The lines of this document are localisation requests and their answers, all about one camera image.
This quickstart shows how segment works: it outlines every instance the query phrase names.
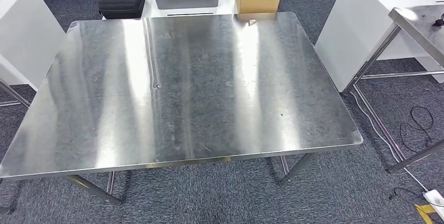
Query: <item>black cable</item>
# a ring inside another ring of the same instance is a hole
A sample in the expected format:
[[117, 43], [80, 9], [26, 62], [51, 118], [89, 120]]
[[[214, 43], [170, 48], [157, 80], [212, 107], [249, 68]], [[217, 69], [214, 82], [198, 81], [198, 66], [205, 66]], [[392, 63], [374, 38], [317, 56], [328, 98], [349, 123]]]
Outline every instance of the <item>black cable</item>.
[[[426, 111], [426, 112], [428, 113], [428, 115], [430, 116], [431, 122], [430, 122], [430, 125], [429, 125], [429, 126], [422, 126], [422, 125], [419, 123], [419, 121], [417, 120], [417, 118], [415, 118], [414, 111], [415, 111], [415, 110], [418, 111], [418, 109], [422, 109], [422, 110]], [[432, 137], [429, 135], [429, 133], [427, 132], [427, 130], [430, 130], [430, 129], [433, 127], [433, 125], [434, 125], [434, 123], [435, 123], [435, 119], [433, 118], [433, 116], [432, 116], [432, 114], [430, 113], [430, 111], [429, 111], [427, 108], [422, 107], [422, 106], [414, 106], [414, 107], [412, 107], [411, 110], [410, 110], [410, 117], [413, 119], [413, 122], [415, 122], [415, 124], [417, 124], [417, 125], [419, 126], [419, 128], [416, 128], [416, 127], [414, 127], [414, 126], [412, 126], [412, 125], [410, 125], [410, 124], [407, 124], [407, 123], [401, 123], [401, 124], [399, 125], [399, 135], [401, 136], [401, 142], [402, 142], [402, 144], [403, 144], [407, 149], [411, 150], [412, 152], [417, 153], [418, 150], [414, 150], [414, 149], [412, 149], [411, 147], [409, 147], [409, 146], [405, 143], [405, 141], [404, 141], [404, 136], [403, 136], [403, 131], [402, 131], [403, 126], [408, 126], [408, 127], [413, 128], [413, 129], [415, 129], [415, 130], [418, 130], [418, 131], [422, 131], [422, 132], [424, 132], [424, 133], [426, 134], [426, 136], [427, 136], [427, 140], [426, 140], [425, 147], [429, 147], [429, 146], [431, 145], [431, 143], [432, 143]]]
[[[412, 192], [412, 191], [410, 191], [409, 189], [406, 189], [406, 188], [403, 188], [403, 187], [395, 187], [395, 188], [393, 188], [393, 193], [394, 193], [394, 195], [391, 195], [390, 197], [388, 197], [390, 200], [393, 199], [393, 197], [397, 196], [397, 197], [399, 197], [400, 199], [402, 199], [403, 201], [405, 201], [405, 202], [407, 202], [407, 203], [409, 203], [409, 204], [411, 204], [411, 205], [414, 205], [414, 203], [412, 203], [410, 200], [407, 200], [407, 199], [405, 199], [404, 197], [402, 197], [401, 195], [399, 195], [399, 194], [396, 192], [397, 189], [401, 189], [401, 190], [407, 191], [407, 192], [409, 192], [409, 193], [415, 195], [417, 198], [420, 198], [420, 199], [426, 201], [427, 203], [429, 203], [429, 204], [431, 204], [431, 205], [435, 205], [435, 206], [438, 206], [438, 207], [444, 207], [444, 206], [440, 206], [440, 205], [433, 204], [433, 203], [429, 202], [426, 198], [421, 197], [420, 195], [416, 194], [415, 192]], [[421, 212], [427, 214], [427, 213], [424, 212], [422, 209], [417, 208], [417, 207], [415, 207], [415, 208], [416, 208], [416, 209], [419, 209]], [[444, 224], [444, 223], [442, 223], [442, 222], [439, 222], [439, 221], [435, 220], [432, 216], [429, 216], [428, 214], [427, 214], [427, 216], [428, 216], [432, 221], [434, 221], [435, 223], [438, 223], [438, 224]]]
[[[400, 199], [402, 199], [403, 201], [405, 201], [405, 202], [407, 202], [407, 203], [409, 203], [409, 204], [411, 204], [411, 205], [415, 205], [415, 204], [412, 203], [410, 200], [407, 200], [407, 199], [405, 199], [404, 197], [401, 197], [401, 196], [398, 195], [398, 194], [389, 197], [389, 199], [391, 200], [394, 196], [399, 197]], [[426, 213], [424, 210], [422, 210], [422, 209], [420, 209], [420, 208], [417, 208], [417, 207], [415, 207], [415, 208], [418, 209], [419, 211], [425, 213], [425, 214], [426, 214], [426, 215], [427, 215], [427, 216], [428, 216], [433, 222], [435, 222], [435, 223], [437, 223], [437, 224], [443, 224], [442, 222], [435, 220], [432, 216], [430, 216], [430, 215], [429, 215], [428, 213]]]
[[442, 205], [437, 205], [437, 204], [435, 204], [435, 203], [431, 203], [431, 202], [429, 202], [424, 196], [420, 196], [420, 195], [416, 194], [415, 192], [413, 192], [413, 191], [411, 191], [411, 190], [409, 190], [409, 189], [403, 188], [403, 187], [395, 187], [395, 188], [393, 188], [393, 193], [395, 194], [394, 196], [399, 196], [399, 194], [396, 192], [397, 189], [401, 189], [401, 190], [407, 191], [407, 192], [409, 192], [409, 193], [415, 195], [416, 198], [422, 199], [422, 200], [426, 201], [427, 203], [429, 203], [429, 204], [431, 204], [431, 205], [434, 205], [434, 206], [437, 206], [437, 207], [444, 207], [444, 206], [442, 206]]

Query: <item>yellow tape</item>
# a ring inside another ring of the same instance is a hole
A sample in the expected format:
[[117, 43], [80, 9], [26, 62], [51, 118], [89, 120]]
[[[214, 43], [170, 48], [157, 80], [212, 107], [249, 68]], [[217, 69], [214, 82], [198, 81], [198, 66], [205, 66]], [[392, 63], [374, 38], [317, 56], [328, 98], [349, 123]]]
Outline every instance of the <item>yellow tape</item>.
[[432, 220], [428, 216], [428, 214], [435, 212], [431, 205], [417, 205], [415, 204], [416, 210], [418, 210], [419, 215], [422, 217], [426, 224], [433, 224]]

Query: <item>metal frame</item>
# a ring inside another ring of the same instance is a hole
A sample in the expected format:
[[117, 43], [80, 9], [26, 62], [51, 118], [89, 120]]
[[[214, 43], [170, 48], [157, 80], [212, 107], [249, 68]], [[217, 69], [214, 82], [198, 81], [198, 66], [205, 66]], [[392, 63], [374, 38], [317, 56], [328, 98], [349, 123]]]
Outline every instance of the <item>metal frame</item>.
[[350, 81], [350, 83], [347, 85], [347, 87], [342, 92], [343, 94], [348, 93], [352, 88], [355, 89], [358, 96], [361, 98], [361, 100], [364, 103], [364, 106], [367, 108], [367, 110], [370, 113], [370, 116], [372, 119], [376, 122], [378, 127], [381, 129], [382, 133], [384, 134], [384, 137], [389, 142], [390, 146], [394, 150], [395, 155], [399, 159], [399, 163], [396, 163], [395, 165], [389, 167], [387, 171], [389, 173], [396, 172], [402, 168], [405, 168], [433, 153], [438, 152], [439, 150], [444, 149], [444, 139], [440, 140], [438, 143], [433, 144], [432, 146], [416, 153], [412, 157], [406, 159], [402, 151], [399, 149], [396, 142], [393, 140], [392, 136], [390, 135], [389, 131], [385, 128], [384, 124], [381, 122], [380, 118], [370, 105], [369, 101], [365, 97], [364, 93], [359, 89], [357, 82], [364, 79], [382, 79], [382, 78], [389, 78], [389, 77], [402, 77], [402, 76], [422, 76], [422, 75], [435, 75], [435, 74], [444, 74], [444, 71], [423, 71], [423, 72], [407, 72], [407, 73], [390, 73], [390, 74], [377, 74], [377, 75], [364, 75], [364, 73], [369, 69], [369, 67], [378, 59], [378, 57], [382, 54], [382, 52], [387, 48], [387, 46], [390, 44], [390, 42], [393, 41], [393, 39], [396, 37], [396, 35], [401, 31], [401, 27], [393, 22], [391, 25], [391, 30], [388, 32], [388, 35], [386, 38], [380, 43], [378, 48], [375, 50], [375, 52], [372, 54], [370, 59], [364, 63], [364, 65], [361, 67], [361, 69], [357, 72], [357, 74], [354, 76], [354, 78]]
[[284, 168], [285, 176], [279, 181], [279, 185], [285, 186], [291, 179], [298, 174], [304, 167], [315, 157], [316, 153], [305, 153], [304, 156], [291, 168], [288, 170], [287, 160], [285, 156], [281, 156], [282, 168]]
[[120, 199], [111, 194], [113, 192], [114, 172], [109, 173], [108, 188], [106, 192], [79, 175], [67, 175], [64, 179], [115, 206], [118, 206], [121, 203]]
[[0, 103], [0, 107], [19, 105], [19, 104], [23, 104], [28, 108], [29, 106], [31, 106], [31, 103], [29, 101], [20, 96], [20, 94], [18, 94], [14, 89], [11, 88], [11, 86], [9, 86], [2, 79], [0, 79], [0, 87], [3, 88], [5, 91], [7, 91], [9, 94], [11, 94], [11, 96], [13, 96], [16, 99], [15, 101], [2, 102]]

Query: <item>table leg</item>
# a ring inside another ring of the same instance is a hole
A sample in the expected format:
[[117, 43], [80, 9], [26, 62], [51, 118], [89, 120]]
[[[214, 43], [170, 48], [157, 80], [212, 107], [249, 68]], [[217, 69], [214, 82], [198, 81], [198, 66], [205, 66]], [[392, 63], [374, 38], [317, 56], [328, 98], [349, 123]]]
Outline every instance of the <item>table leg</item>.
[[120, 199], [114, 197], [113, 195], [103, 191], [93, 183], [85, 180], [84, 178], [78, 176], [78, 175], [68, 175], [64, 177], [67, 181], [77, 185], [78, 187], [88, 191], [89, 193], [98, 196], [101, 199], [104, 199], [105, 201], [113, 204], [113, 205], [120, 205]]
[[358, 70], [356, 75], [353, 77], [350, 83], [348, 83], [347, 87], [343, 90], [342, 93], [346, 94], [353, 88], [353, 85], [355, 85], [361, 79], [364, 73], [370, 68], [370, 66], [376, 61], [376, 59], [378, 59], [378, 57], [382, 54], [382, 52], [384, 52], [385, 48], [389, 46], [389, 44], [393, 41], [393, 39], [395, 39], [395, 37], [401, 31], [400, 26], [398, 26], [395, 23], [392, 24], [391, 29], [392, 30], [388, 33], [384, 41], [381, 42], [381, 44], [372, 54], [370, 59], [367, 62], [365, 62], [364, 65]]
[[396, 165], [389, 167], [387, 169], [387, 171], [389, 171], [390, 173], [394, 173], [394, 172], [396, 172], [406, 166], [409, 166], [409, 165], [415, 163], [416, 161], [420, 161], [423, 158], [425, 158], [431, 154], [434, 154], [442, 149], [444, 149], [444, 139], [439, 141], [438, 143], [435, 143], [435, 144], [429, 146], [428, 148], [422, 150], [421, 152], [416, 153], [412, 157], [405, 159], [405, 160], [401, 161], [400, 163], [397, 163]]
[[109, 172], [108, 186], [106, 187], [106, 192], [109, 193], [109, 194], [113, 194], [114, 173], [115, 172]]
[[299, 173], [314, 157], [316, 153], [305, 153], [304, 156], [294, 165], [293, 168], [284, 176], [284, 178], [279, 182], [281, 186], [287, 184], [290, 179]]
[[13, 97], [15, 97], [16, 100], [24, 104], [26, 107], [29, 108], [29, 106], [31, 105], [29, 101], [20, 96], [20, 94], [18, 94], [15, 90], [13, 90], [11, 86], [5, 83], [5, 81], [3, 81], [2, 79], [0, 79], [0, 87], [3, 88], [5, 91], [7, 91], [9, 94], [11, 94]]
[[12, 212], [12, 209], [8, 207], [0, 207], [0, 215], [10, 215]]

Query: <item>white table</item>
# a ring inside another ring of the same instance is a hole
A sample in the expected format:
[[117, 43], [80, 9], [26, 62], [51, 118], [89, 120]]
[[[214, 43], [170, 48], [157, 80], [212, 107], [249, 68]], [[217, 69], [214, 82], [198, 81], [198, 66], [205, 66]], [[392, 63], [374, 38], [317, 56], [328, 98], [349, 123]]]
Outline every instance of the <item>white table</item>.
[[212, 13], [214, 15], [237, 14], [235, 0], [219, 0], [219, 6], [215, 8], [181, 8], [158, 9], [156, 0], [145, 0], [142, 17], [166, 17], [171, 15], [201, 15]]
[[37, 90], [65, 32], [43, 0], [0, 0], [0, 79]]
[[[336, 0], [315, 50], [342, 92], [391, 31], [393, 7], [436, 5], [444, 0]], [[401, 31], [378, 60], [416, 58], [427, 71], [443, 68]], [[433, 75], [440, 83], [444, 75]]]

